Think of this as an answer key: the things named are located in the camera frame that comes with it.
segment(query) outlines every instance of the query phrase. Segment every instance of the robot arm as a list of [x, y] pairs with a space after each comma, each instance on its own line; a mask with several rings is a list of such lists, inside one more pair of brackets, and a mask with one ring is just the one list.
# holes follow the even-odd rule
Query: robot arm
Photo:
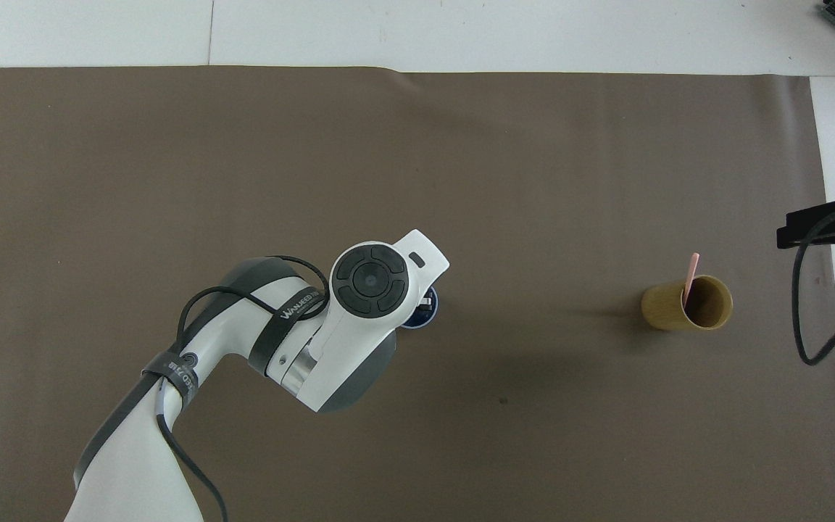
[[[198, 387], [223, 356], [238, 354], [314, 412], [340, 410], [385, 370], [395, 328], [448, 267], [419, 231], [396, 244], [355, 245], [332, 268], [327, 307], [299, 320], [324, 297], [281, 259], [245, 261], [223, 286], [252, 294], [274, 313], [236, 295], [217, 295], [186, 329], [185, 347], [176, 354], [185, 362], [176, 369], [189, 370]], [[156, 422], [162, 414], [172, 428], [183, 404], [176, 387], [145, 374], [83, 453], [66, 520], [201, 520]]]

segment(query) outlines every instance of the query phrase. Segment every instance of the pink straw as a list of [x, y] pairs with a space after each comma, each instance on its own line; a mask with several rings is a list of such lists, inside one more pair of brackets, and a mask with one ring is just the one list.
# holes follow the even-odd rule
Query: pink straw
[[689, 261], [689, 277], [685, 280], [685, 291], [682, 293], [682, 308], [689, 303], [689, 291], [691, 291], [691, 282], [695, 281], [695, 270], [698, 270], [698, 259], [700, 254], [694, 252]]

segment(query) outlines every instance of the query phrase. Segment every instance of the circular gray control panel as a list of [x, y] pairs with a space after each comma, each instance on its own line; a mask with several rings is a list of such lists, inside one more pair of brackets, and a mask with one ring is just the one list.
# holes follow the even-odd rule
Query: circular gray control panel
[[331, 282], [345, 310], [362, 318], [379, 318], [404, 301], [408, 271], [404, 258], [394, 249], [371, 244], [347, 252]]

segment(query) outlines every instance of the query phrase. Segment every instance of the white table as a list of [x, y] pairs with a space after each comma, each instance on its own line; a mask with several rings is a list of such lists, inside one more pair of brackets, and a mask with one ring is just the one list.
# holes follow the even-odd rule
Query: white table
[[[816, 7], [818, 0], [1, 0], [0, 66], [808, 75], [826, 198], [835, 199], [835, 27]], [[833, 264], [835, 273], [835, 249]]]

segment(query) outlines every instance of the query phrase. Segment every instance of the yellow cup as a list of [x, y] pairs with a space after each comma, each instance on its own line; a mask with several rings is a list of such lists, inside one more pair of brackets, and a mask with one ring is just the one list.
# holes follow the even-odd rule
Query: yellow cup
[[647, 323], [660, 330], [716, 330], [733, 313], [733, 297], [719, 278], [698, 276], [682, 307], [685, 280], [647, 289], [640, 301]]

